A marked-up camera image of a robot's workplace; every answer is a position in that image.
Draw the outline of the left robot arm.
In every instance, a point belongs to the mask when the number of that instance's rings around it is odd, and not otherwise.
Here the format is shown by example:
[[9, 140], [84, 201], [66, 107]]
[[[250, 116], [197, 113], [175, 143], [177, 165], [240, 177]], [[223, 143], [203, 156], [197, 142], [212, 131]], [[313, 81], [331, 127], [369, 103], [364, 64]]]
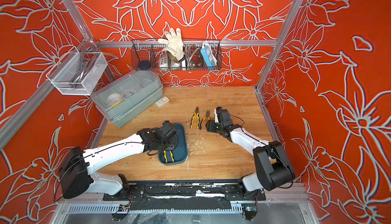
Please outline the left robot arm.
[[179, 133], [174, 124], [164, 121], [159, 128], [145, 128], [111, 144], [82, 150], [75, 147], [66, 154], [59, 170], [59, 185], [63, 199], [72, 199], [83, 193], [102, 193], [109, 200], [126, 201], [131, 198], [131, 188], [122, 174], [99, 173], [101, 168], [129, 156], [156, 151], [172, 151], [179, 143]]

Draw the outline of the teal plastic storage box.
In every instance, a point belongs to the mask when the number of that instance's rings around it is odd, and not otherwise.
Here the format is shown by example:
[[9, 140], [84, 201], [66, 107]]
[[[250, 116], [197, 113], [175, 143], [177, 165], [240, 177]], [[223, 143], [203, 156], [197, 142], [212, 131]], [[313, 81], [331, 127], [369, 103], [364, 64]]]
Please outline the teal plastic storage box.
[[178, 143], [177, 143], [175, 149], [172, 150], [175, 162], [165, 163], [164, 152], [161, 151], [158, 153], [159, 162], [165, 166], [173, 166], [176, 164], [181, 164], [181, 163], [185, 162], [188, 158], [188, 149], [187, 149], [185, 128], [180, 123], [175, 123], [174, 126], [176, 127], [176, 129], [178, 131]]

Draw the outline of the yellow black small pliers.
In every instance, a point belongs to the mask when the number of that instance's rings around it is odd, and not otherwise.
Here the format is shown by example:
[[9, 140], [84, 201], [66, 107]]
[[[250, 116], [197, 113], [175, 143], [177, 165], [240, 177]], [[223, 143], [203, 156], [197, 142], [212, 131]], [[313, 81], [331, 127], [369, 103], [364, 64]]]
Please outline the yellow black small pliers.
[[203, 118], [199, 122], [199, 130], [202, 130], [203, 127], [205, 127], [206, 123], [211, 120], [210, 117], [210, 111], [207, 110], [206, 114], [203, 116]]

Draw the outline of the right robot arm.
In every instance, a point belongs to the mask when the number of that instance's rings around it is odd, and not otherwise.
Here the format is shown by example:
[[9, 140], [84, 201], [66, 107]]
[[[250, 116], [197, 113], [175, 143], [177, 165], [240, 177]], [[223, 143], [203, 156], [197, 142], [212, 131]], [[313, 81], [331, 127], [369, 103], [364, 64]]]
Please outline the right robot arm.
[[284, 188], [288, 183], [293, 184], [295, 173], [279, 141], [266, 141], [252, 135], [241, 125], [234, 124], [228, 110], [222, 107], [214, 110], [214, 116], [213, 121], [206, 123], [206, 130], [218, 133], [254, 157], [256, 171], [240, 180], [246, 191], [271, 191]]

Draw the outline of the yellow black combination pliers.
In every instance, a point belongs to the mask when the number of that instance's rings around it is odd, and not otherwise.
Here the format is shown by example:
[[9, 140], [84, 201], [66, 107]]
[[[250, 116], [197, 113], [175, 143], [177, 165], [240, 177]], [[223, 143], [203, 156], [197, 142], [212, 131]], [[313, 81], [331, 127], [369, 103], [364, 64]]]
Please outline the yellow black combination pliers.
[[199, 117], [199, 108], [196, 107], [193, 113], [193, 116], [190, 121], [190, 128], [195, 127], [196, 129], [199, 128], [199, 123], [200, 123], [200, 117]]

